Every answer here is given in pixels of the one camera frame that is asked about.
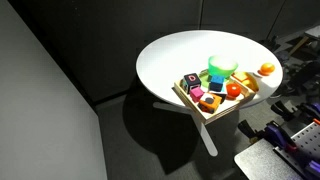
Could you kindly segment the orange toy fruit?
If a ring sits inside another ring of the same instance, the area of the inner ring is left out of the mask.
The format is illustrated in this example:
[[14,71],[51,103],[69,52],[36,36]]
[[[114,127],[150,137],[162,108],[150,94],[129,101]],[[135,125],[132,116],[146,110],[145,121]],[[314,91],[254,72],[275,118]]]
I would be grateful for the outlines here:
[[269,76],[275,70],[275,66],[272,63],[264,63],[260,69],[259,73],[263,76]]

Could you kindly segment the wooden tray box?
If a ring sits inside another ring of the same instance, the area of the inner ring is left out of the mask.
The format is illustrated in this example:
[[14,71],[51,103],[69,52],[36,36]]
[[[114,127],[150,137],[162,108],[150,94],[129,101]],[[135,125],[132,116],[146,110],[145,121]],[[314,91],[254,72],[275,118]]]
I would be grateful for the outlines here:
[[227,85],[229,83],[236,83],[241,88],[241,94],[234,99],[228,98],[226,92],[208,91],[207,87],[205,86],[200,87],[204,93],[215,94],[222,98],[218,109],[213,114],[201,111],[200,108],[198,107],[199,101],[198,102],[192,101],[190,94],[187,94],[182,87],[183,79],[176,81],[174,83],[173,89],[177,94],[177,96],[180,98],[180,100],[184,103],[184,105],[189,107],[196,114],[196,116],[200,119],[200,121],[203,124],[208,124],[223,117],[224,115],[229,114],[234,110],[238,110],[240,107],[250,102],[256,95],[254,91],[252,91],[247,86],[243,85],[240,81],[236,80],[234,77],[230,77],[227,81],[224,82],[224,85]]

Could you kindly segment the round white table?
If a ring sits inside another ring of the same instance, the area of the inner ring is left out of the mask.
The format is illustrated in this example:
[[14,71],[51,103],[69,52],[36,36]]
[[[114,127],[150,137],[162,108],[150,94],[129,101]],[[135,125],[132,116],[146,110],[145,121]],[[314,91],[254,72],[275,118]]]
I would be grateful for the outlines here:
[[254,74],[267,62],[275,66],[271,75],[257,78],[259,91],[246,104],[248,107],[269,98],[283,79],[280,62],[267,48],[240,35],[212,30],[183,31],[153,41],[139,54],[136,71],[142,84],[159,98],[153,106],[190,115],[208,153],[216,156],[218,150],[206,125],[180,100],[173,89],[174,83],[184,75],[206,69],[212,55],[228,56],[238,62],[240,71]]

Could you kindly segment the black letter D cube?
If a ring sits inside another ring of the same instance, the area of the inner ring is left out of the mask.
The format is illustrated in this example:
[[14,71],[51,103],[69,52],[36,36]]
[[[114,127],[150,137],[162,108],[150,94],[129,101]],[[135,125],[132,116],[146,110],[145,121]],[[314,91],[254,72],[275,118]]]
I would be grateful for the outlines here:
[[187,74],[183,77],[182,87],[189,94],[191,89],[201,86],[201,80],[196,73]]

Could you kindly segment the pink foam cube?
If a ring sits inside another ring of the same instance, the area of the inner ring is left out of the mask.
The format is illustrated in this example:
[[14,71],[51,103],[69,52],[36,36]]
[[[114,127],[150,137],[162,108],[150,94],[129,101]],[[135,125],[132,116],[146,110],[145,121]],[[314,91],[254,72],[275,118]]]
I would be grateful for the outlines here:
[[203,94],[204,94],[204,92],[199,87],[196,87],[196,88],[190,90],[190,97],[193,102],[198,102],[201,99],[201,97],[203,96]]

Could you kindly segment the orange shape cube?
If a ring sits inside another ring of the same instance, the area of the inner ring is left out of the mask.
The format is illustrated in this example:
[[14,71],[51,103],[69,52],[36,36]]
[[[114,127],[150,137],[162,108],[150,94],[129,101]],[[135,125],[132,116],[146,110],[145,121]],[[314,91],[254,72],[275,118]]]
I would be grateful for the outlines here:
[[198,102],[201,111],[213,114],[219,107],[222,98],[215,94],[204,93]]

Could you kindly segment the blue foam cube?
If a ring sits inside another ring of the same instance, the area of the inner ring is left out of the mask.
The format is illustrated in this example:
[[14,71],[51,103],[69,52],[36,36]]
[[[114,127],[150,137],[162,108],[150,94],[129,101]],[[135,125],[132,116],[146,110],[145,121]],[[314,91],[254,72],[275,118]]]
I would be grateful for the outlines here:
[[209,83],[209,89],[212,91],[220,92],[222,89],[223,83],[224,83],[223,76],[213,75]]

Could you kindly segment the green translucent bowl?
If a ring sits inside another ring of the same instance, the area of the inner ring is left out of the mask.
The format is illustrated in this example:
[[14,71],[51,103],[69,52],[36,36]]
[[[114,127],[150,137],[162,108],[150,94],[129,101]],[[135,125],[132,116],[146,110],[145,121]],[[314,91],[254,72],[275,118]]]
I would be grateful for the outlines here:
[[229,78],[238,68],[238,63],[225,56],[214,55],[208,59],[208,72],[210,75],[219,75]]

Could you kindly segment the red toy tomato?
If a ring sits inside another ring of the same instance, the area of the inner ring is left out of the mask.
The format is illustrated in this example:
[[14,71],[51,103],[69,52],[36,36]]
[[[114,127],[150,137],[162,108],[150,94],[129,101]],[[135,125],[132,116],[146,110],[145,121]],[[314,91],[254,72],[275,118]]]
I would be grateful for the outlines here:
[[229,83],[226,85],[227,95],[231,98],[236,98],[241,94],[241,88],[236,83]]

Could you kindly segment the purple clamp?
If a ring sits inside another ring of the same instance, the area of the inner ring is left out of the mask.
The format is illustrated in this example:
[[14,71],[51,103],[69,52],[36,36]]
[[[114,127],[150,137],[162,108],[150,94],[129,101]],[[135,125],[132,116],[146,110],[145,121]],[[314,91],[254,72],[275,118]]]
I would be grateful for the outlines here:
[[319,180],[319,161],[302,162],[294,152],[297,150],[292,137],[276,123],[269,123],[265,128],[267,137],[275,144],[273,151],[296,173],[306,180]]

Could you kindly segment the perforated metal plate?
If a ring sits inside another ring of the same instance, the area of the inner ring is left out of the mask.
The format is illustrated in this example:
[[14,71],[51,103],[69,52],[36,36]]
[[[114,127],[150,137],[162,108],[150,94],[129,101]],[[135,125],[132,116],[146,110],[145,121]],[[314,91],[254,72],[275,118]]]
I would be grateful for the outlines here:
[[320,160],[320,125],[312,122],[299,132],[292,140],[297,146],[294,154],[302,161]]

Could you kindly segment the grey metal base plate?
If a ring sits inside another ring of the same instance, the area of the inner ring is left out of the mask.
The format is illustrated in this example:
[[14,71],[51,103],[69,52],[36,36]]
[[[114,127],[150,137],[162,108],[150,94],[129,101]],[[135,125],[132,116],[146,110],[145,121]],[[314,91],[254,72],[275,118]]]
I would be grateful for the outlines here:
[[304,180],[274,151],[260,140],[234,157],[236,165],[249,180]]

